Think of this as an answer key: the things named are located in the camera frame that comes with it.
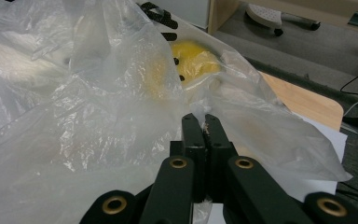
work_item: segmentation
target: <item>plastic bag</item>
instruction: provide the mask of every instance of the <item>plastic bag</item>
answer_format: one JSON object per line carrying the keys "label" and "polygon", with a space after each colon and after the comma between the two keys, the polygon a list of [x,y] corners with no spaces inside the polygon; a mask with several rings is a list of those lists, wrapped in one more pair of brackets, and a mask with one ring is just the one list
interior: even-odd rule
{"label": "plastic bag", "polygon": [[[170,141],[180,139],[180,118],[190,107],[199,120],[206,112],[220,118],[235,146],[270,171],[347,177],[334,156],[312,174],[307,165],[329,159],[259,152],[273,147],[262,135],[243,142],[243,131],[258,128],[280,146],[294,146],[282,153],[301,152],[302,144],[334,153],[234,49],[179,23],[179,40],[213,46],[221,71],[190,82],[186,92],[169,45],[132,1],[0,2],[0,223],[75,223],[107,191],[141,191],[169,155]],[[253,122],[249,131],[232,119],[262,114],[287,122],[267,123],[270,129]],[[278,133],[293,123],[310,135],[287,142],[291,136]],[[205,208],[196,206],[194,220],[205,222]]]}
{"label": "plastic bag", "polygon": [[18,0],[0,18],[0,90],[17,100],[2,103],[0,223],[76,223],[107,191],[138,193],[188,113],[169,45],[138,6],[86,1],[74,24],[64,2]]}
{"label": "plastic bag", "polygon": [[201,123],[207,113],[218,117],[240,155],[258,159],[272,175],[351,178],[327,138],[285,106],[270,104],[262,94],[263,85],[255,85],[262,79],[252,79],[238,69],[236,63],[246,63],[239,54],[224,52],[222,61],[225,72],[200,77],[186,86],[191,112]]}

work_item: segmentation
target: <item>yellow object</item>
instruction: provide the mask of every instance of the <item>yellow object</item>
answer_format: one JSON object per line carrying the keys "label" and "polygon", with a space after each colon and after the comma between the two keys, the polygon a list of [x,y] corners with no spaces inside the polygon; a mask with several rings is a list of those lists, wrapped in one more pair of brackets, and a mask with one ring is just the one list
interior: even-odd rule
{"label": "yellow object", "polygon": [[179,60],[176,69],[181,76],[182,84],[204,74],[220,71],[220,63],[209,50],[195,41],[178,41],[171,44],[173,58]]}

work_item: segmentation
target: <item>gray floor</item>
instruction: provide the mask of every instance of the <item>gray floor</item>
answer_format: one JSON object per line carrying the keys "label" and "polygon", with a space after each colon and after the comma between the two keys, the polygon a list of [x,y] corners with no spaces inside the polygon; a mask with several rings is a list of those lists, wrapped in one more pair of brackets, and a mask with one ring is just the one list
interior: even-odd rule
{"label": "gray floor", "polygon": [[[277,37],[268,27],[244,17],[244,9],[242,4],[214,36],[257,69],[332,98],[344,110],[358,102],[358,96],[339,91],[358,75],[358,32],[324,23],[311,31],[310,21],[283,14],[284,34]],[[358,79],[344,91],[358,92]],[[358,117],[358,106],[349,116]],[[343,164],[354,176],[347,184],[358,188],[358,129],[343,124],[341,131],[348,136]],[[342,184],[338,188],[354,192]],[[358,202],[342,197],[358,207]]]}

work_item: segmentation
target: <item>white surface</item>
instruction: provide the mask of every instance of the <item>white surface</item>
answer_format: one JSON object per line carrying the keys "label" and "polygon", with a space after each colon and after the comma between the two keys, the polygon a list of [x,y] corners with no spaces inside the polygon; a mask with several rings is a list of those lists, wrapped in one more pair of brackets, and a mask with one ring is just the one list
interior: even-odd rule
{"label": "white surface", "polygon": [[[345,142],[347,135],[337,132],[327,126],[322,125],[314,120],[307,119],[300,116],[303,120],[314,125],[321,133],[323,133],[333,144],[339,160],[342,162],[345,150]],[[304,202],[305,196],[309,193],[316,191],[324,191],[327,193],[335,194],[337,182],[335,181],[322,181],[322,180],[298,180],[289,178],[287,176],[281,176],[280,179],[276,179],[281,187],[287,189],[286,193],[290,196]],[[226,223],[223,218],[223,205],[221,203],[214,203],[208,224],[222,224]]]}
{"label": "white surface", "polygon": [[152,0],[155,5],[200,28],[207,28],[209,0]]}

